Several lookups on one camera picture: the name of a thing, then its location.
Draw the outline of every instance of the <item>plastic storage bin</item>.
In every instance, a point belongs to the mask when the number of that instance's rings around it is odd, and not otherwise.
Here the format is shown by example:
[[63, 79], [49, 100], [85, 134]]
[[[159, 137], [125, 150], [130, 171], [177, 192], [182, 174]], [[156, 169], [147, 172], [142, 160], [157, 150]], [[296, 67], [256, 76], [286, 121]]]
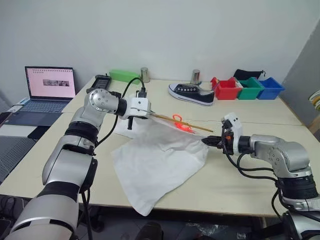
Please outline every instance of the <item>plastic storage bin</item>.
[[238, 94], [239, 100], [254, 100], [265, 88], [255, 77], [239, 81], [239, 83], [243, 86], [242, 91]]
[[218, 100], [234, 100], [241, 89], [236, 85], [236, 78], [231, 77], [226, 81], [219, 81], [215, 89], [215, 96]]
[[257, 98], [260, 100], [276, 99], [279, 93], [285, 90], [285, 88], [273, 77], [269, 77], [268, 79], [259, 82], [264, 86], [264, 90], [261, 91], [257, 96]]

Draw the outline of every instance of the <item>laptop keyboard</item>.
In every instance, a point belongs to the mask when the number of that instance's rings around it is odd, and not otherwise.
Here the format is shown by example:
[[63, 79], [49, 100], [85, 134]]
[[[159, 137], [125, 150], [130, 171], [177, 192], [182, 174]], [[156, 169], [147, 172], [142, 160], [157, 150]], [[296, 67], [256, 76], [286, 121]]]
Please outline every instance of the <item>laptop keyboard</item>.
[[20, 111], [37, 113], [61, 113], [61, 111], [67, 104], [67, 102], [29, 101], [24, 107], [20, 109]]

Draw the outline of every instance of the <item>white tissue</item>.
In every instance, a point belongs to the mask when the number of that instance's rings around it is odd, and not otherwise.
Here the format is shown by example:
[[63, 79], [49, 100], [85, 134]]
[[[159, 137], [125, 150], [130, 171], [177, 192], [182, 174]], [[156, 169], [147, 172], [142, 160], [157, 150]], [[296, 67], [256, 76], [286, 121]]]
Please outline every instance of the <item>white tissue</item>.
[[209, 149], [202, 136], [161, 122], [137, 119], [128, 134], [123, 121], [122, 131], [119, 125], [117, 132], [134, 139], [111, 153], [130, 204], [143, 216], [204, 166]]

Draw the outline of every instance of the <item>laptop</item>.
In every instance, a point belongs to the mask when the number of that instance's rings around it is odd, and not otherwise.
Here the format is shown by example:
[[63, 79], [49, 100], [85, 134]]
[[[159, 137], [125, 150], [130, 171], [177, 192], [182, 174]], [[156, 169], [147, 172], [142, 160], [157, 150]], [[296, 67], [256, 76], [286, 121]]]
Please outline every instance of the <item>laptop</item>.
[[30, 100], [5, 123], [50, 127], [76, 96], [72, 67], [25, 66]]

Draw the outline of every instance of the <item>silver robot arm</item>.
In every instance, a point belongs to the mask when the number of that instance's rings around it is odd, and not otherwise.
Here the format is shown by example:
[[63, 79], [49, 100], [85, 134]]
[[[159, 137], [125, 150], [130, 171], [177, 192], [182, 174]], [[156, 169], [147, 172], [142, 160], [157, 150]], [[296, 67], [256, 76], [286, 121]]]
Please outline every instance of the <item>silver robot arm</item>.
[[223, 149], [224, 154], [250, 153], [252, 158], [271, 164], [280, 202], [289, 210], [282, 217], [289, 239], [320, 236], [320, 196], [308, 153], [301, 144], [269, 135], [243, 136], [242, 124], [233, 112], [222, 119], [222, 136], [202, 141]]
[[148, 117], [150, 107], [144, 97], [125, 100], [104, 89], [88, 93], [43, 168], [45, 187], [24, 208], [6, 240], [71, 239], [77, 229], [78, 194], [92, 185], [96, 173], [93, 155], [105, 115]]

